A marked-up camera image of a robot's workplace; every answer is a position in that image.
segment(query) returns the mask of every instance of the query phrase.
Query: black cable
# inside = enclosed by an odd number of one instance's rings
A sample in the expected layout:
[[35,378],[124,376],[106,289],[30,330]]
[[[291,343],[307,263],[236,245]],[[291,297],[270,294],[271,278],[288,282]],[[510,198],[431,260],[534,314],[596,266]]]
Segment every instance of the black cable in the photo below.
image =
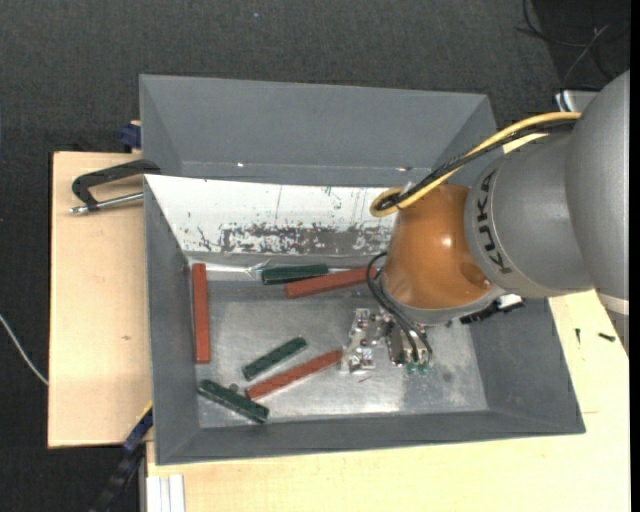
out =
[[562,87],[566,89],[567,87],[567,80],[569,80],[569,76],[571,76],[571,73],[573,73],[573,70],[576,68],[576,66],[578,65],[578,63],[584,59],[588,54],[589,51],[591,50],[591,48],[593,47],[593,45],[596,43],[596,41],[598,40],[598,38],[604,34],[604,32],[609,28],[609,25],[605,25],[604,27],[602,27],[600,30],[598,30],[594,36],[591,38],[591,41],[589,42],[589,44],[587,46],[585,46],[584,50],[582,50],[582,53],[580,53],[580,55],[578,55],[578,58],[573,62],[573,64],[571,64],[571,67],[569,68],[569,70],[567,71],[567,73],[564,75],[564,78],[562,79]]
[[[574,41],[563,41],[561,39],[555,39],[553,37],[548,36],[547,34],[545,34],[544,32],[542,32],[542,30],[540,30],[539,28],[537,28],[533,22],[531,21],[531,18],[529,16],[529,9],[527,8],[527,1],[528,0],[522,0],[522,14],[524,17],[524,21],[527,24],[528,28],[520,28],[520,27],[514,27],[518,32],[522,32],[523,34],[526,34],[528,36],[533,36],[533,37],[537,37],[538,39],[542,39],[543,41],[546,41],[547,43],[551,43],[551,44],[557,44],[559,46],[566,46],[569,48],[586,48],[587,46],[589,46],[589,41],[585,42],[574,42]],[[612,23],[609,23],[608,25],[612,25],[614,23],[618,23],[618,22],[625,22],[625,18],[621,18],[618,20],[615,20]],[[597,32],[598,31],[598,27],[597,25],[594,23],[593,29]],[[612,37],[610,37],[609,39],[604,39],[604,40],[600,40],[598,41],[598,45],[603,45],[603,44],[611,44],[616,42],[618,39],[620,39],[624,34],[627,33],[627,31],[631,30],[631,25],[629,25],[628,27],[624,27],[620,32],[618,32],[617,34],[613,35]]]
[[408,190],[398,193],[398,194],[392,194],[388,197],[386,197],[383,201],[380,201],[378,204],[375,205],[376,210],[378,211],[382,211],[385,210],[387,208],[390,208],[392,206],[397,205],[398,203],[400,203],[401,201],[404,201],[405,199],[407,199],[408,197],[412,196],[413,194],[417,193],[418,191],[420,191],[421,189],[427,187],[428,185],[430,185],[431,183],[433,183],[435,180],[437,180],[438,178],[442,177],[443,175],[447,174],[448,172],[458,168],[458,167],[462,167],[463,165],[468,164],[469,162],[476,160],[477,158],[484,156],[487,153],[490,153],[491,151],[504,146],[505,144],[507,144],[508,142],[511,142],[513,140],[517,140],[517,139],[521,139],[523,137],[526,137],[527,135],[531,135],[532,133],[539,133],[540,131],[543,130],[550,130],[551,128],[557,127],[557,126],[562,126],[562,125],[567,125],[567,124],[573,124],[575,123],[575,120],[558,120],[558,121],[547,121],[544,123],[540,123],[540,124],[535,124],[532,126],[529,126],[527,128],[524,128],[522,130],[518,130],[516,132],[514,132],[513,134],[509,135],[508,137],[505,137],[503,139],[500,139],[497,142],[494,142],[493,144],[487,146],[484,149],[481,149],[480,151],[476,151],[475,153],[469,154],[468,152],[463,154],[463,155],[458,155],[454,158],[452,158],[451,160],[449,160],[448,162],[445,162],[444,164],[440,165],[439,167],[437,167],[435,170],[433,170],[431,173],[429,173],[422,181],[420,181],[419,183],[417,183],[416,185],[412,186],[411,188],[409,188]]
[[131,453],[120,460],[89,512],[110,512],[112,510],[136,476],[144,458],[144,450],[144,444],[139,444]]
[[418,347],[415,341],[413,340],[412,333],[414,333],[420,339],[420,341],[424,344],[424,346],[427,349],[427,352],[429,353],[429,361],[431,361],[431,356],[433,355],[433,348],[431,347],[431,344],[427,340],[425,333],[421,329],[416,329],[415,327],[413,327],[413,322],[402,311],[400,311],[398,308],[395,307],[395,305],[391,302],[389,297],[387,297],[386,294],[384,293],[382,286],[379,286],[377,284],[377,280],[382,274],[382,270],[384,267],[381,266],[380,269],[376,272],[375,276],[371,277],[371,269],[373,268],[375,263],[380,258],[386,255],[387,255],[386,252],[381,252],[380,254],[376,255],[367,265],[367,286],[369,287],[371,294],[376,299],[378,304],[380,304],[380,306],[384,310],[386,310],[391,316],[394,317],[400,329],[402,329],[404,334],[407,336],[407,340],[409,341],[409,344],[411,345],[411,350],[413,352],[412,354],[413,360],[415,362],[418,362],[420,359],[420,355],[418,353]]
[[602,59],[600,57],[600,50],[598,49],[597,44],[594,44],[589,49],[589,56],[591,57],[591,60],[596,65],[596,68],[598,68],[598,71],[600,71],[600,74],[605,78],[605,80],[610,82],[611,80],[614,79],[613,74],[610,73],[607,69],[605,69],[604,64],[602,64]]

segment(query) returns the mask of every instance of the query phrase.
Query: blue object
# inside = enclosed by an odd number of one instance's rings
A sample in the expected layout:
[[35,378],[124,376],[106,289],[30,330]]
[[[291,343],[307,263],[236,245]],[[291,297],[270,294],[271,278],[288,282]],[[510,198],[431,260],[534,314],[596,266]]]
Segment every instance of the blue object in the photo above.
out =
[[142,147],[142,130],[135,124],[126,124],[120,130],[118,140],[130,148],[140,149]]
[[149,408],[146,414],[140,419],[122,445],[125,455],[131,455],[142,441],[142,438],[153,425],[153,408]]

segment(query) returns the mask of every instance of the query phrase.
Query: yellow cable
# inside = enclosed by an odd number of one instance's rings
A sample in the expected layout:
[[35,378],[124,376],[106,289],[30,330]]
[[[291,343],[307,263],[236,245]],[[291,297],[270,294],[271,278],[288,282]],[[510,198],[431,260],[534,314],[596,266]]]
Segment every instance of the yellow cable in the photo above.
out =
[[[478,144],[475,148],[469,151],[465,156],[473,155],[478,151],[482,151],[486,147],[489,147],[492,144],[500,142],[501,140],[506,139],[507,137],[510,137],[515,132],[518,132],[525,128],[529,128],[530,126],[534,126],[540,123],[548,123],[552,121],[570,121],[570,120],[578,119],[579,117],[580,117],[580,114],[576,112],[550,112],[548,114],[540,114],[537,116],[528,117],[527,119],[523,119],[522,121],[519,121],[515,124],[512,124],[511,126],[508,126],[504,130],[500,130],[498,133],[492,135],[491,137],[486,139],[484,142]],[[406,208],[407,206],[410,206],[413,203],[415,203],[418,199],[421,199],[422,197],[424,197],[426,194],[428,194],[434,188],[440,185],[443,181],[448,180],[451,176],[453,176],[456,172],[458,172],[462,167],[463,166],[456,167],[455,169],[449,171],[448,173],[440,176],[438,179],[434,180],[432,183],[429,183],[429,185],[427,185],[426,187],[421,188],[417,192],[411,194],[409,197],[407,197],[406,199],[403,199],[398,204],[389,206],[383,210],[378,210],[376,208],[377,205],[379,205],[387,197],[402,192],[404,190],[404,187],[394,187],[394,188],[385,190],[384,192],[382,192],[382,194],[380,194],[378,197],[376,197],[373,200],[373,202],[371,203],[371,206],[369,207],[369,212],[374,217],[386,217],[387,215],[395,213],[398,210],[402,210],[403,208]]]

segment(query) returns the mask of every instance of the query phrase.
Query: red bar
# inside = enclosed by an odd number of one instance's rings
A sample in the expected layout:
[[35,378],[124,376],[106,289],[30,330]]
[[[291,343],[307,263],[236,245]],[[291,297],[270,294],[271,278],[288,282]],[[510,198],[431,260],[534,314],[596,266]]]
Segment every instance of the red bar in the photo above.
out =
[[207,267],[204,263],[191,266],[193,283],[193,325],[196,333],[197,364],[206,364],[211,359],[209,345],[209,301],[207,298]]
[[326,276],[312,277],[284,285],[284,294],[287,299],[299,299],[316,293],[338,290],[348,286],[355,286],[367,282],[367,267],[345,270]]
[[287,370],[275,377],[262,381],[255,386],[251,386],[245,391],[245,393],[251,400],[257,400],[258,398],[282,389],[303,377],[307,377],[308,375],[324,370],[325,368],[336,364],[341,358],[342,352],[340,350],[328,352],[312,359],[311,361],[307,361],[300,366],[296,366],[291,370]]

